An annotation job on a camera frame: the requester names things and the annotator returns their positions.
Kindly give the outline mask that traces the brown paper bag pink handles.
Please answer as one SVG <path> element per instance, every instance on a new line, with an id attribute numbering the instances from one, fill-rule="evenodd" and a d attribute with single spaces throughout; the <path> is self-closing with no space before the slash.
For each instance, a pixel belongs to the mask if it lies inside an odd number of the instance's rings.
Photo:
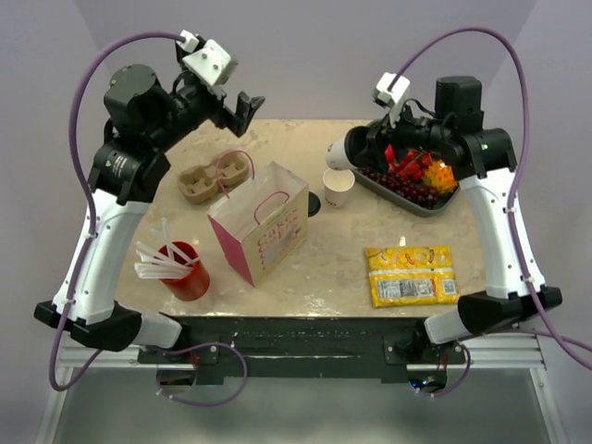
<path id="1" fill-rule="evenodd" d="M 309 186 L 272 161 L 213 203 L 207 217 L 228 264 L 256 287 L 308 233 Z"/>

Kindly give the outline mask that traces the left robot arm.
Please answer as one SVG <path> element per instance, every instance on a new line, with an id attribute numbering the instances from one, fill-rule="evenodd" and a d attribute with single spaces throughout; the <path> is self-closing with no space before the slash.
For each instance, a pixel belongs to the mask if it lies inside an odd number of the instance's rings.
<path id="1" fill-rule="evenodd" d="M 240 137 L 265 99 L 242 92 L 237 108 L 224 92 L 183 69 L 171 92 L 145 65 L 116 72 L 104 96 L 109 119 L 104 143 L 83 182 L 94 206 L 88 209 L 64 284 L 54 298 L 36 305 L 33 316 L 63 327 L 88 348 L 120 352 L 131 344 L 158 347 L 171 363 L 191 354 L 181 323 L 167 315 L 142 314 L 120 305 L 116 289 L 133 235 L 159 183 L 170 168 L 166 153 L 205 121 Z"/>

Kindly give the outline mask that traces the cardboard cup carrier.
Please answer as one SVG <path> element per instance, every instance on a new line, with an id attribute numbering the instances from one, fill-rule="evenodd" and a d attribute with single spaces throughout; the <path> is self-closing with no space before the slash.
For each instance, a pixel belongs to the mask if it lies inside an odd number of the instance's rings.
<path id="1" fill-rule="evenodd" d="M 179 192 L 189 204 L 202 204 L 220 191 L 229 192 L 252 174 L 251 162 L 245 154 L 226 151 L 206 165 L 192 166 L 177 179 Z"/>

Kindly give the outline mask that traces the white paper cup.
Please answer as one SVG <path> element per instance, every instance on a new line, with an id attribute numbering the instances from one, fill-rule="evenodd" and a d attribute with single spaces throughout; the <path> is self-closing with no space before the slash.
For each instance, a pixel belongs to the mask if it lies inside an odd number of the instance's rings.
<path id="1" fill-rule="evenodd" d="M 352 162 L 352 156 L 345 138 L 341 138 L 327 148 L 326 164 L 332 170 L 354 170 L 356 165 Z"/>
<path id="2" fill-rule="evenodd" d="M 323 175 L 326 202 L 335 208 L 342 207 L 348 200 L 355 184 L 350 170 L 327 169 Z"/>

